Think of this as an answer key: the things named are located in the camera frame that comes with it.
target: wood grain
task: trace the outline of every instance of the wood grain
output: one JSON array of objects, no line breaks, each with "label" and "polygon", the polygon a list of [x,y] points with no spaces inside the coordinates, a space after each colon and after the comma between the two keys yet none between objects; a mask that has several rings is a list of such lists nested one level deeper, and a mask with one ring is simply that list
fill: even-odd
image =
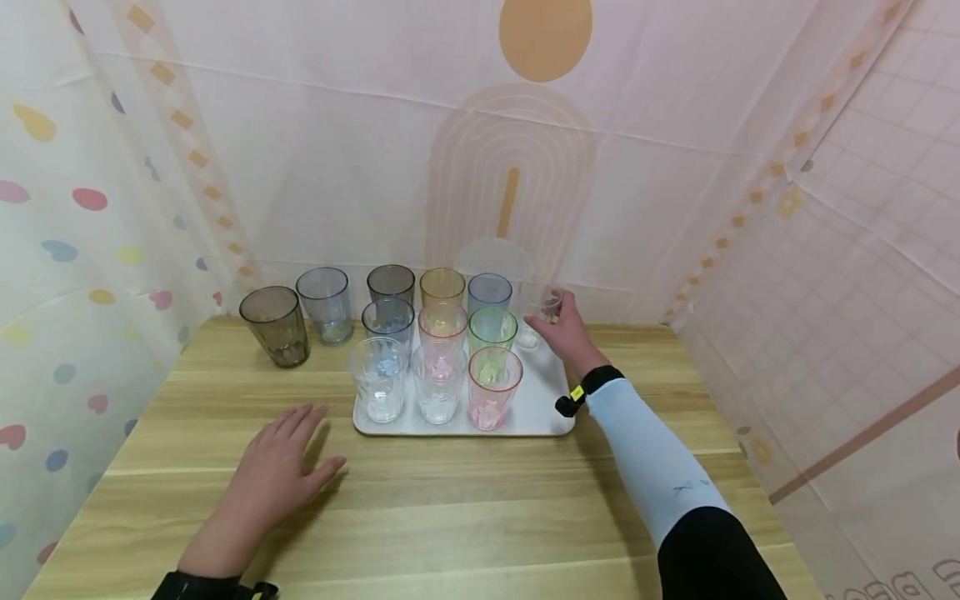
[{"label": "wood grain", "polygon": [[[592,334],[696,454],[788,596],[822,597],[673,332]],[[250,437],[307,401],[330,406],[308,460],[345,454],[348,472],[248,572],[285,600],[660,597],[653,545],[589,416],[554,439],[366,438],[350,420],[349,346],[315,345],[282,371],[242,322],[204,325],[26,598],[149,598]]]}]

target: light blue arm sleeve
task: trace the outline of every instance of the light blue arm sleeve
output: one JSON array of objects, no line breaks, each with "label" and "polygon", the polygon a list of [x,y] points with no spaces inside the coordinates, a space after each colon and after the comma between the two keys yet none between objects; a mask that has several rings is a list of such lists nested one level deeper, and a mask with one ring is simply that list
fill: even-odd
[{"label": "light blue arm sleeve", "polygon": [[697,459],[629,381],[607,382],[587,396],[587,406],[607,436],[620,479],[658,550],[693,509],[730,511]]}]

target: left hand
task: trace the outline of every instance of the left hand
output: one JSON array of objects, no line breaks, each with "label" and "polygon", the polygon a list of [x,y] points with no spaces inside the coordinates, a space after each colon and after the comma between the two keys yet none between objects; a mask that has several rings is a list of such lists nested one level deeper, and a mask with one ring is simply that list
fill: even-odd
[{"label": "left hand", "polygon": [[337,474],[347,462],[343,456],[302,470],[303,452],[324,416],[325,406],[291,407],[256,434],[217,508],[180,557],[180,571],[212,578],[241,575],[267,533]]}]

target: drinking glass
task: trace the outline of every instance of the drinking glass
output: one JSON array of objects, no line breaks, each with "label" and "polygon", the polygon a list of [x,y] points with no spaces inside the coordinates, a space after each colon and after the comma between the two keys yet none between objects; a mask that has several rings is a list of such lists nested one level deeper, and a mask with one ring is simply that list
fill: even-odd
[{"label": "drinking glass", "polygon": [[297,293],[320,343],[340,346],[353,335],[347,274],[334,267],[317,267],[297,279]]},{"label": "drinking glass", "polygon": [[499,306],[481,308],[470,316],[470,354],[487,346],[507,350],[516,337],[516,317]]},{"label": "drinking glass", "polygon": [[403,411],[407,356],[393,338],[367,338],[350,351],[348,369],[373,422],[389,423]]},{"label": "drinking glass", "polygon": [[493,431],[507,418],[523,379],[523,364],[506,348],[487,346],[470,358],[469,372],[470,422],[481,431]]},{"label": "drinking glass", "polygon": [[481,273],[470,278],[467,291],[467,313],[472,315],[484,306],[499,306],[504,310],[510,308],[514,286],[504,276]]},{"label": "drinking glass", "polygon": [[414,283],[417,276],[403,265],[383,265],[370,271],[367,287],[370,289],[370,301],[374,302],[387,296],[400,296],[414,304]]},{"label": "drinking glass", "polygon": [[520,302],[517,307],[520,331],[516,334],[516,344],[521,348],[534,350],[540,345],[540,335],[533,327],[523,321],[524,315],[533,315],[553,323],[560,317],[560,302],[564,290],[548,283],[524,281],[520,284]]},{"label": "drinking glass", "polygon": [[427,422],[442,425],[453,419],[464,391],[467,353],[461,345],[455,352],[431,355],[421,346],[410,359],[417,388],[417,403]]},{"label": "drinking glass", "polygon": [[360,318],[367,337],[384,337],[397,340],[410,356],[414,333],[414,307],[399,296],[387,296],[375,300],[363,309]]},{"label": "drinking glass", "polygon": [[467,311],[453,302],[435,302],[420,311],[420,347],[428,358],[455,353],[464,349],[467,338]]},{"label": "drinking glass", "polygon": [[297,292],[281,285],[253,290],[240,302],[240,316],[278,367],[293,369],[309,358]]},{"label": "drinking glass", "polygon": [[460,304],[466,287],[464,276],[453,269],[438,267],[420,276],[420,299],[424,307],[440,301]]}]

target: tray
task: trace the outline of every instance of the tray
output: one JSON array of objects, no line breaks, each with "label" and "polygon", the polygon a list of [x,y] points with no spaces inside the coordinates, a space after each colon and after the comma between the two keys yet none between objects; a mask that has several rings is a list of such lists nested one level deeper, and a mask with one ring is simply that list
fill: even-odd
[{"label": "tray", "polygon": [[[420,332],[417,331],[413,348],[419,346]],[[532,350],[514,344],[513,351],[523,363],[523,379],[516,389],[506,420],[493,431],[480,431],[467,417],[469,375],[457,412],[443,425],[427,422],[420,414],[414,378],[408,374],[406,399],[399,417],[389,423],[373,422],[358,397],[353,402],[353,426],[368,436],[545,437],[570,433],[574,419],[562,416],[553,407],[557,398],[569,393],[564,363],[543,340]]]}]

